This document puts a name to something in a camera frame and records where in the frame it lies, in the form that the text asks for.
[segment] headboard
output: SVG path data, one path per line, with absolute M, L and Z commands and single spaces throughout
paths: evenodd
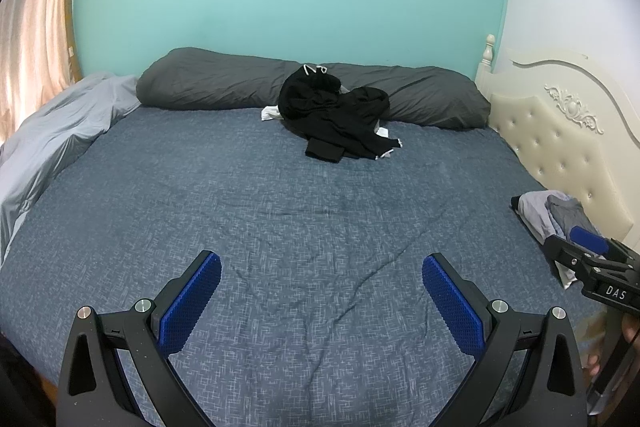
M 476 74 L 489 125 L 542 185 L 579 199 L 606 237 L 638 250 L 640 118 L 625 92 L 567 50 L 502 50 L 511 64 L 492 73 L 494 43 L 489 35 Z

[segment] curtain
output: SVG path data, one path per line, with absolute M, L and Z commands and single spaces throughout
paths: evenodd
M 0 1 L 0 144 L 69 86 L 64 0 Z

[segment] metal screw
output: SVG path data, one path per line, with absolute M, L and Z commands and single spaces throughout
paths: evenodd
M 554 317 L 556 319 L 564 319 L 566 317 L 566 312 L 562 308 L 559 308 L 558 306 L 553 308 L 551 312 L 554 314 Z
M 504 313 L 509 309 L 509 305 L 505 301 L 494 301 L 491 303 L 491 308 L 496 310 L 498 313 Z
M 91 308 L 89 308 L 89 306 L 82 306 L 82 308 L 80 308 L 78 310 L 78 318 L 79 319 L 85 319 L 89 315 L 91 315 Z
M 140 299 L 136 302 L 135 308 L 137 312 L 144 313 L 151 308 L 151 301 L 149 299 Z

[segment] cream leather upholstery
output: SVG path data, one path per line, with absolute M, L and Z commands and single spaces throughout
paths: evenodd
M 633 220 L 596 137 L 553 113 L 536 96 L 492 94 L 490 101 L 489 125 L 507 141 L 527 171 L 546 188 L 580 200 L 591 222 L 606 237 L 624 239 Z

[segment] blue textured pad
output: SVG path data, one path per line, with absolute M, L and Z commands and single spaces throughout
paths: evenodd
M 180 351 L 220 283 L 220 257 L 210 253 L 162 316 L 158 347 L 165 357 Z
M 604 255 L 609 251 L 609 245 L 606 239 L 595 235 L 594 233 L 585 230 L 582 227 L 573 227 L 569 232 L 569 239 L 571 239 L 576 245 L 580 245 L 587 250 Z
M 476 360 L 481 357 L 484 353 L 482 322 L 432 255 L 425 257 L 422 262 L 422 284 L 435 302 L 460 351 Z

